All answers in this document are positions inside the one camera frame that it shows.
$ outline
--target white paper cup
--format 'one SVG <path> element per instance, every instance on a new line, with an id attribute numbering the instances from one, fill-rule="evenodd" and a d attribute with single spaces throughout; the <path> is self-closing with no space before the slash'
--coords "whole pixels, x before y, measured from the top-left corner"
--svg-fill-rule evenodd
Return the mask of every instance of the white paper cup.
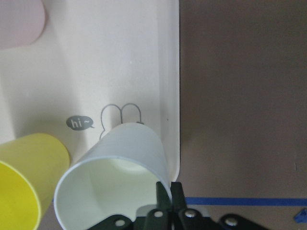
<path id="1" fill-rule="evenodd" d="M 156 204 L 157 181 L 171 197 L 159 137 L 142 124 L 119 125 L 62 176 L 56 216 L 65 230 L 84 230 L 114 214 L 134 220 L 139 207 Z"/>

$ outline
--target yellow cup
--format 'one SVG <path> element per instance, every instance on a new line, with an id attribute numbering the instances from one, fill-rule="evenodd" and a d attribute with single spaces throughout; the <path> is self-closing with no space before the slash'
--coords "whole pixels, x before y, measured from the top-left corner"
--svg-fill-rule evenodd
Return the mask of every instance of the yellow cup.
<path id="1" fill-rule="evenodd" d="M 48 134 L 0 145 L 0 230 L 35 230 L 68 169 L 65 146 Z"/>

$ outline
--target brown table surface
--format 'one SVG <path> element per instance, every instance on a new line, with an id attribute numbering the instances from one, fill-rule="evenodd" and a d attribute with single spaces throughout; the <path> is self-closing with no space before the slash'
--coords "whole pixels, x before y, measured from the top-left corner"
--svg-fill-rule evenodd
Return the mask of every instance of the brown table surface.
<path id="1" fill-rule="evenodd" d="M 180 1 L 186 196 L 306 198 L 306 1 Z M 207 206 L 303 230 L 298 206 Z"/>

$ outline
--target rabbit ear drawing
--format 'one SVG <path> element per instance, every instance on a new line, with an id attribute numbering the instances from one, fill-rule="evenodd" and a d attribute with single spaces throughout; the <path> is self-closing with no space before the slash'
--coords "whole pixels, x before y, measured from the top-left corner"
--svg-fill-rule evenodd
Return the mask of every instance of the rabbit ear drawing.
<path id="1" fill-rule="evenodd" d="M 134 103 L 127 103 L 121 108 L 122 122 L 142 123 L 142 114 L 140 108 Z"/>
<path id="2" fill-rule="evenodd" d="M 121 108 L 115 104 L 108 104 L 102 110 L 100 114 L 100 121 L 102 126 L 102 132 L 99 139 L 107 134 L 112 128 L 122 124 Z"/>

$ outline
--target white tray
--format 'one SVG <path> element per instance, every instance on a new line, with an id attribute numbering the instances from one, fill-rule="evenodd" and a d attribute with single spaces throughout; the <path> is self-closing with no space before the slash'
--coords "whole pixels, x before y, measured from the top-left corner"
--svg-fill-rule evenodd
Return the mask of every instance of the white tray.
<path id="1" fill-rule="evenodd" d="M 0 143 L 50 133 L 66 145 L 74 164 L 99 140 L 101 121 L 104 135 L 121 123 L 121 113 L 122 122 L 142 122 L 161 137 L 176 180 L 178 1 L 43 3 L 47 22 L 41 36 L 29 46 L 0 51 Z M 118 108 L 102 113 L 110 104 Z M 88 127 L 91 119 L 94 128 Z"/>

